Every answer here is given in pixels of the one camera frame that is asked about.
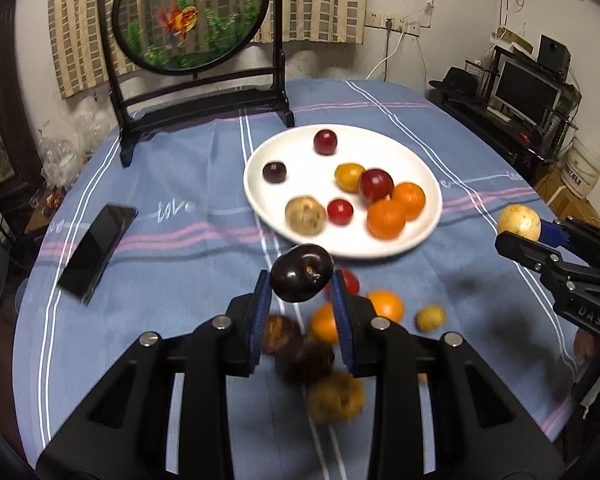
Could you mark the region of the person right hand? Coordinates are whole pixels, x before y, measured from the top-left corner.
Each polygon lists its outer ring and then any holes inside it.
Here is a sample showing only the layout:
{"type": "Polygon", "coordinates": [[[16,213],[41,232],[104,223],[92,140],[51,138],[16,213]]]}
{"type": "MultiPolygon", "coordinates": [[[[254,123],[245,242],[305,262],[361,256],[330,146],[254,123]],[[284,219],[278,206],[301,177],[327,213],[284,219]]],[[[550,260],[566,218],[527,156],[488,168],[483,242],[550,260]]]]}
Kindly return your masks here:
{"type": "Polygon", "coordinates": [[[582,328],[577,330],[573,341],[573,353],[579,364],[594,358],[600,351],[600,341],[582,328]]]}

